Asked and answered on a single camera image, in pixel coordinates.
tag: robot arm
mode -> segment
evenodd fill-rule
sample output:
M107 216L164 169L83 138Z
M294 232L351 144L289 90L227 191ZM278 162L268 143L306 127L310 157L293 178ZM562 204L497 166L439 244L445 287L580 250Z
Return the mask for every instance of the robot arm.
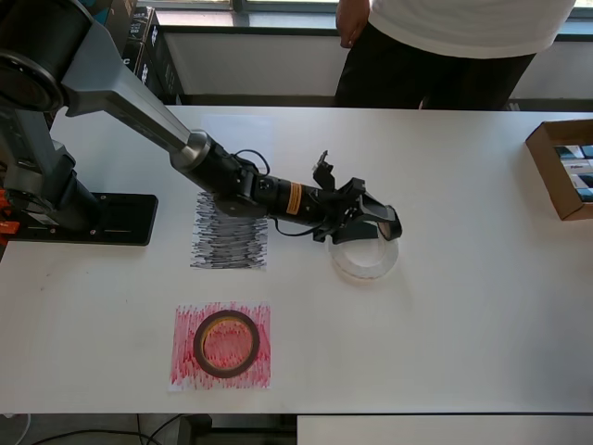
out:
M327 152L313 174L321 188L309 187L261 173L205 132L190 132L123 65L107 30L76 0L0 0L0 145L10 155L5 189L15 207L47 219L38 221L88 231L101 208L76 179L72 156L42 128L41 112L62 106L71 117L104 110L150 139L232 216L305 224L317 241L377 237L377 225L386 239L401 235L394 209L372 198L364 181L353 178L335 189Z

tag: white shirt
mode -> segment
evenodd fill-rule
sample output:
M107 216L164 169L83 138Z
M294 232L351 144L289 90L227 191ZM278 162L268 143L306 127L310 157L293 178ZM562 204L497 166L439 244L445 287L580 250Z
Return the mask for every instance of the white shirt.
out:
M573 6L574 0L373 0L369 22L431 53L515 57L552 45Z

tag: window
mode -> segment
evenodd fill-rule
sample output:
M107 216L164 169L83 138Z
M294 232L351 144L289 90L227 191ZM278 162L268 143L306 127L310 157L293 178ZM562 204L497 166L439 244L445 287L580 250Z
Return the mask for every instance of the window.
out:
M335 12L337 2L338 0L139 0L138 3L164 9L232 9L236 12Z

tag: red scribbled paper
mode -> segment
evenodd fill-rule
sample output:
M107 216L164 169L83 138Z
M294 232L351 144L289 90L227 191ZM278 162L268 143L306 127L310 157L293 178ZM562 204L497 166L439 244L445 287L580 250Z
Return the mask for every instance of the red scribbled paper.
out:
M240 311L258 327L259 352L253 365L241 375L218 378L206 374L194 356L197 327L214 312ZM175 334L170 364L170 391L212 388L269 388L271 379L270 305L268 303L206 303L180 306L175 313Z

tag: white table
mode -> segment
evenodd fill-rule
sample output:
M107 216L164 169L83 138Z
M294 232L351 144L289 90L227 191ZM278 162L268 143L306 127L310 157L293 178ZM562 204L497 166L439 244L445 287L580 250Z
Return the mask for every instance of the white table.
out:
M105 114L53 136L93 191L159 199L147 248L10 243L0 263L0 413L593 410L593 221L561 222L524 139L583 115L175 108L275 119L275 175L324 149L392 203L397 268L342 281L325 248L270 231L261 271L189 267L196 187ZM168 393L180 303L267 300L272 388Z

